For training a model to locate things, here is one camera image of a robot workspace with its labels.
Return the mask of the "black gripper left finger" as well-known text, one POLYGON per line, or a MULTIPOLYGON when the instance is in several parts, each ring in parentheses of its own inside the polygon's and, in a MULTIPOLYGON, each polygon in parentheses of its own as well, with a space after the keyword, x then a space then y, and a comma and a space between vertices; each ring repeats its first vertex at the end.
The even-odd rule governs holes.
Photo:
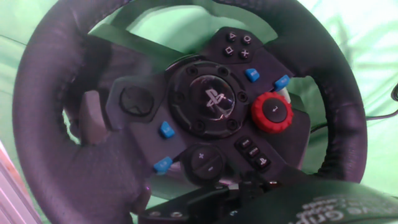
POLYGON ((276 180, 265 180, 257 173, 248 172, 237 183, 208 185, 148 208, 138 215, 138 223, 217 223, 279 186, 276 180))

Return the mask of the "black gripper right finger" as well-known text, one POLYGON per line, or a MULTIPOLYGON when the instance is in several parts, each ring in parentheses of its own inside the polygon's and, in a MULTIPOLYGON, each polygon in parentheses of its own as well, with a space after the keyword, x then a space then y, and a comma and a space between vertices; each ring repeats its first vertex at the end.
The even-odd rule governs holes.
POLYGON ((254 199, 222 224, 397 224, 397 199, 365 185, 314 181, 254 199))

